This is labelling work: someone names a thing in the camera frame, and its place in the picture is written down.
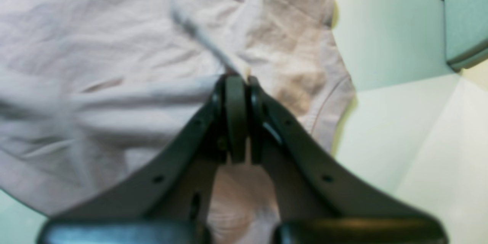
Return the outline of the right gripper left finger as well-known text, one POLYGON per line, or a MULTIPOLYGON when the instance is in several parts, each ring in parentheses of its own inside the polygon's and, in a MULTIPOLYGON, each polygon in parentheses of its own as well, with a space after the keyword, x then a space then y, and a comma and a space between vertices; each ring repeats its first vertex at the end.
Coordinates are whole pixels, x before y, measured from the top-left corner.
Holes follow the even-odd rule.
POLYGON ((214 179, 246 158, 246 87, 218 80, 172 143, 122 183, 52 217, 40 244, 212 244, 206 224, 214 179))

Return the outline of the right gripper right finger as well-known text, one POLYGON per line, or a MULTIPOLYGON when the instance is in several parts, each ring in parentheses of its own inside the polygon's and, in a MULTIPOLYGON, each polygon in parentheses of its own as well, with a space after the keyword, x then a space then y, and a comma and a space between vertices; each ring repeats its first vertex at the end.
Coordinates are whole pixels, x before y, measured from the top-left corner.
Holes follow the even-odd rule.
POLYGON ((339 164, 250 77, 251 159, 274 185, 274 244, 447 244, 440 221, 339 164))

